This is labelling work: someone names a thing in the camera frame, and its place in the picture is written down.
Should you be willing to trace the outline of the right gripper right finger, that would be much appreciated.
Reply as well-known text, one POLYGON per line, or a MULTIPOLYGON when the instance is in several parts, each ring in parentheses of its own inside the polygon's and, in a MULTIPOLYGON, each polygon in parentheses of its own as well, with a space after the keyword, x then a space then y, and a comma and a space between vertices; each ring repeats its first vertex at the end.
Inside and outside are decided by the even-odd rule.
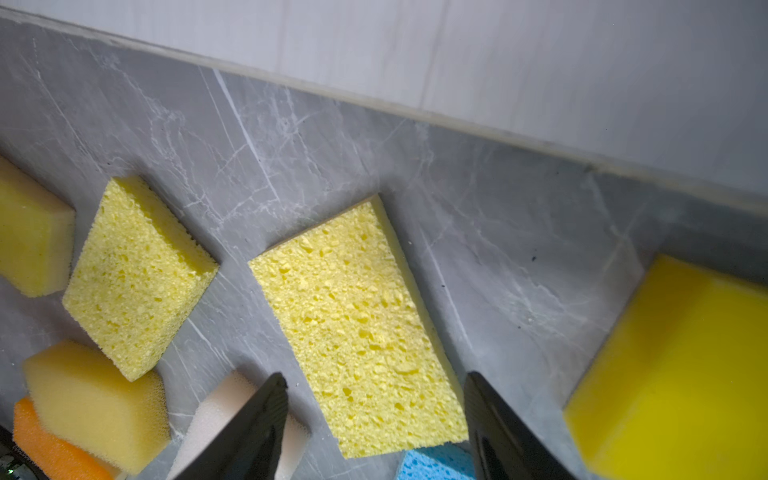
POLYGON ((478 479, 574 480, 481 373, 469 372, 463 391, 478 479))

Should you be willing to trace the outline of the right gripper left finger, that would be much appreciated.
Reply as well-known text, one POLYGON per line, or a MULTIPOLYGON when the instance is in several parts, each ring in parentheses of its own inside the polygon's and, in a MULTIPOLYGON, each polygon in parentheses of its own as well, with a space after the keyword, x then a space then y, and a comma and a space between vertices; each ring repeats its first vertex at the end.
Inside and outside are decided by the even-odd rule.
POLYGON ((273 479, 288 416, 287 383, 271 375, 175 479, 273 479))

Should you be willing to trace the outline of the blue cellulose sponge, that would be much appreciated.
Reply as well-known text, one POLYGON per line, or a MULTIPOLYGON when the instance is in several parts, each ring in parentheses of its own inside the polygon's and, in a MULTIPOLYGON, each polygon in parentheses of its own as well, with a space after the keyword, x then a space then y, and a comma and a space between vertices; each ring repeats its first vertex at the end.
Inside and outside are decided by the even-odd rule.
POLYGON ((395 476, 396 480, 475 478, 472 456, 453 444, 409 450, 395 476))

